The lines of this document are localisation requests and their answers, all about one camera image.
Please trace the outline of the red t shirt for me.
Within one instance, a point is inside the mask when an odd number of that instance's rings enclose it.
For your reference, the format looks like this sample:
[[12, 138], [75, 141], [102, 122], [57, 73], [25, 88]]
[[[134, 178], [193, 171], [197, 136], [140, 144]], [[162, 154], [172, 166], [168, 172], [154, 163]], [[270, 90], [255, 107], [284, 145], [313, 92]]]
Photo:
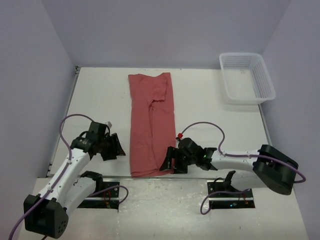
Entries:
[[171, 74], [128, 75], [131, 96], [130, 173], [134, 178], [170, 174], [161, 171], [168, 147], [176, 145]]

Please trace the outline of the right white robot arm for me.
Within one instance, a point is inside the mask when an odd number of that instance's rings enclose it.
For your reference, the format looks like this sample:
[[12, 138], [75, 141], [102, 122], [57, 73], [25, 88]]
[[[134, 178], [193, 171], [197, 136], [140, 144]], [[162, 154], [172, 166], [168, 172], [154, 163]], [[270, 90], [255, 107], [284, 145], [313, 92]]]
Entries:
[[160, 171], [187, 174], [191, 165], [204, 171], [228, 170], [214, 189], [230, 197], [252, 188], [290, 195], [299, 168], [297, 162], [267, 144], [246, 153], [221, 153], [216, 147], [203, 148], [191, 138], [184, 138], [177, 147], [167, 148]]

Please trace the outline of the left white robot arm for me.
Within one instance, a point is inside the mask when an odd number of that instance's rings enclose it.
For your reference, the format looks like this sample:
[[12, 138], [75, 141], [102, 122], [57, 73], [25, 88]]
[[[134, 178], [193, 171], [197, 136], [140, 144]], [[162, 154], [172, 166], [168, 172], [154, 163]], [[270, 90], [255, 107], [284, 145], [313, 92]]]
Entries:
[[106, 187], [100, 173], [83, 170], [95, 155], [101, 155], [104, 161], [125, 155], [111, 126], [110, 122], [91, 122], [89, 129], [72, 141], [66, 159], [47, 185], [38, 194], [26, 197], [23, 210], [27, 231], [58, 239], [71, 214], [86, 198], [114, 198], [121, 185]]

